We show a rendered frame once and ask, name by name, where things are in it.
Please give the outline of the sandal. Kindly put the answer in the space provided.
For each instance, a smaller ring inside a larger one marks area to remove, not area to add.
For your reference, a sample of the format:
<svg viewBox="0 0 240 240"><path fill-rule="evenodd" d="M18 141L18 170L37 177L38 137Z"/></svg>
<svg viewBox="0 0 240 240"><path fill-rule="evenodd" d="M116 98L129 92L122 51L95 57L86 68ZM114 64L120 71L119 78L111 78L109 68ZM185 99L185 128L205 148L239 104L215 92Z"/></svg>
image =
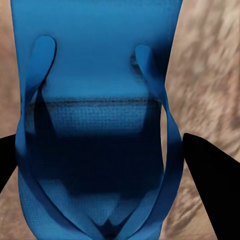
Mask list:
<svg viewBox="0 0 240 240"><path fill-rule="evenodd" d="M159 240L185 159L165 88L182 3L10 0L18 192L37 240Z"/></svg>

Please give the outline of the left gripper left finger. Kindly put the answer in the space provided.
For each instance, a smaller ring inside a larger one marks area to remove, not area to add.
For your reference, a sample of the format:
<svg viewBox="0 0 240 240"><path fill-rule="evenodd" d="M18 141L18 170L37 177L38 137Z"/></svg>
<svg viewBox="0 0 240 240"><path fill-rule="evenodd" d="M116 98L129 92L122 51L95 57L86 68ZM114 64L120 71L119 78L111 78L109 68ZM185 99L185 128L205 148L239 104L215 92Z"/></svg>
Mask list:
<svg viewBox="0 0 240 240"><path fill-rule="evenodd" d="M15 155L16 135L0 138L0 193L18 166Z"/></svg>

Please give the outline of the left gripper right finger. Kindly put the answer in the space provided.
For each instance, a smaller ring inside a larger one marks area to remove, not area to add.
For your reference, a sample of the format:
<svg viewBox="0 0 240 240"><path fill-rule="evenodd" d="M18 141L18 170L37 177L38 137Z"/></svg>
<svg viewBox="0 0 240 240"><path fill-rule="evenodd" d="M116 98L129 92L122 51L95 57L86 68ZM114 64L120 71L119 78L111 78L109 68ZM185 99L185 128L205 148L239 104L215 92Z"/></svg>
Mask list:
<svg viewBox="0 0 240 240"><path fill-rule="evenodd" d="M218 240L240 240L240 163L206 139L185 133L184 158Z"/></svg>

